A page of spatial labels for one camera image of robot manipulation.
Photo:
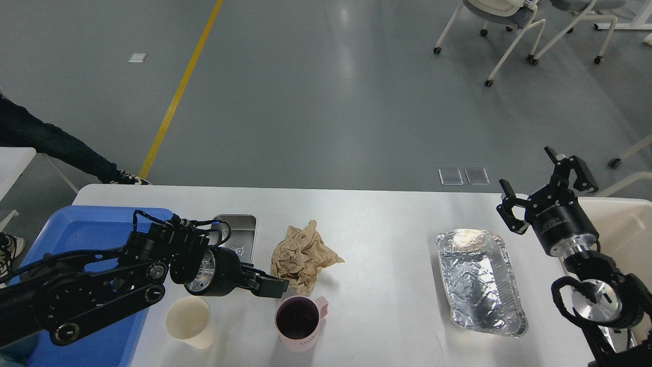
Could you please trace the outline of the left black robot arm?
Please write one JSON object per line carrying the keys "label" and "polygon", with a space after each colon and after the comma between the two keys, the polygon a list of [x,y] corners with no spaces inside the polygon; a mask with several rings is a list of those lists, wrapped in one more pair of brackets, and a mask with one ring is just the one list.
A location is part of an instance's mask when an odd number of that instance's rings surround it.
{"label": "left black robot arm", "polygon": [[280,298],[287,280],[245,263],[224,244],[209,243],[215,220],[172,215],[154,218],[137,209],[120,248],[80,249],[21,267],[2,277],[20,281],[2,289],[2,348],[42,330],[67,346],[153,306],[170,277],[198,297],[223,297],[236,288]]}

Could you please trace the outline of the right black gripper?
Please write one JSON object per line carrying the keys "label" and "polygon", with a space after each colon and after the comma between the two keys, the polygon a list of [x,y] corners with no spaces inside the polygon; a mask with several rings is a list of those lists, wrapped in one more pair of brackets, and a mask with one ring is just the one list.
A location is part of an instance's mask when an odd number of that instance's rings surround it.
{"label": "right black gripper", "polygon": [[[526,199],[517,197],[507,180],[499,179],[503,195],[496,210],[511,232],[523,235],[531,226],[548,256],[568,256],[570,248],[587,249],[599,241],[576,195],[577,191],[595,193],[599,187],[579,156],[564,156],[550,146],[544,151],[554,163],[548,184]],[[526,209],[525,219],[515,216],[514,207]]]}

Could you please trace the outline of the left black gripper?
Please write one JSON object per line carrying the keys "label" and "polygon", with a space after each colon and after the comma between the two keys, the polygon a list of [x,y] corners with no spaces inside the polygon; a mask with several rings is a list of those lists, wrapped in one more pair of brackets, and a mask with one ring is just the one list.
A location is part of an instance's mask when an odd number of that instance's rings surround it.
{"label": "left black gripper", "polygon": [[249,289],[254,282],[252,295],[262,298],[282,298],[289,281],[266,273],[251,272],[249,263],[230,248],[210,248],[203,256],[193,281],[184,285],[186,291],[198,297],[224,297],[236,288]]}

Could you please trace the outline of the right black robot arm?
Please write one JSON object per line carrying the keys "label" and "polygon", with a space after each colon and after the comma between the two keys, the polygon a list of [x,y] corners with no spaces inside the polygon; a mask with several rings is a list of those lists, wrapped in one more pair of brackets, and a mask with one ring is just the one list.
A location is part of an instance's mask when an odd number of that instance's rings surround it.
{"label": "right black robot arm", "polygon": [[596,192],[593,174],[579,156],[564,156],[550,146],[554,164],[547,185],[519,198],[510,183],[497,212],[511,232],[533,231],[545,254],[562,260],[569,271],[551,285],[559,313],[582,330],[593,354],[590,366],[650,366],[650,336],[622,352],[610,346],[603,328],[629,329],[650,316],[650,291],[634,274],[624,274],[612,257],[602,253],[599,233],[582,209],[577,191]]}

